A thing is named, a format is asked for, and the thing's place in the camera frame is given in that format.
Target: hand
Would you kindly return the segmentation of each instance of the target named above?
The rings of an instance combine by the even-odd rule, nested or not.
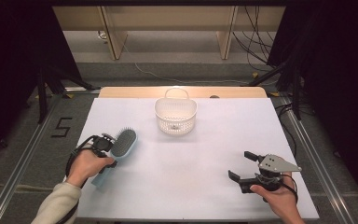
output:
[[[81,188],[87,178],[97,175],[105,165],[114,161],[111,157],[99,158],[91,150],[81,150],[71,166],[66,182]]]
[[[283,177],[283,183],[294,188],[293,180],[289,176]],[[269,203],[271,210],[279,216],[284,223],[304,223],[296,206],[296,197],[289,189],[280,187],[275,191],[268,191],[259,185],[252,185],[251,191],[262,196]]]

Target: person's right hand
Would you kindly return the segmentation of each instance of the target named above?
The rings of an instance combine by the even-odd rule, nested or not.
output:
[[[283,183],[292,189],[295,187],[293,180],[289,176],[283,177]],[[296,197],[289,189],[280,187],[275,191],[268,191],[259,185],[252,185],[251,191],[266,199],[272,211],[277,216],[279,216],[284,223],[304,223],[300,214],[298,213]]]

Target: table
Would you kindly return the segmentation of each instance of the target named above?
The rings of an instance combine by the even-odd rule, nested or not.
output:
[[[258,195],[242,194],[238,184],[227,176],[227,170],[242,178],[259,173],[256,163],[243,157],[245,150],[257,155],[277,154],[296,163],[263,90],[183,87],[198,103],[196,126],[184,136],[172,137],[158,129],[153,107],[168,88],[101,90],[79,143],[96,133],[115,134],[124,126],[137,132],[138,142],[101,187],[91,185],[92,179],[88,181],[83,188],[78,217],[114,221],[278,218]],[[211,95],[221,98],[210,99]],[[319,218],[301,174],[294,173],[294,179],[301,216]]]

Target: blue brush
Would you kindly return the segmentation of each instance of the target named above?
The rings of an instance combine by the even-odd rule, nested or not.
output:
[[[130,154],[133,146],[135,145],[138,136],[136,132],[131,128],[125,128],[120,131],[120,133],[114,138],[115,142],[110,149],[110,154],[115,159],[115,161],[121,161]],[[91,184],[100,187],[106,177],[110,174],[112,168],[104,169],[101,174],[97,174],[95,178],[91,181]]]

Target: person's left hand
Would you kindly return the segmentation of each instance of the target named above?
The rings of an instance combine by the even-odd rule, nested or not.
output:
[[[66,182],[81,188],[89,177],[97,175],[105,165],[114,161],[111,157],[99,158],[91,150],[82,150],[72,164]]]

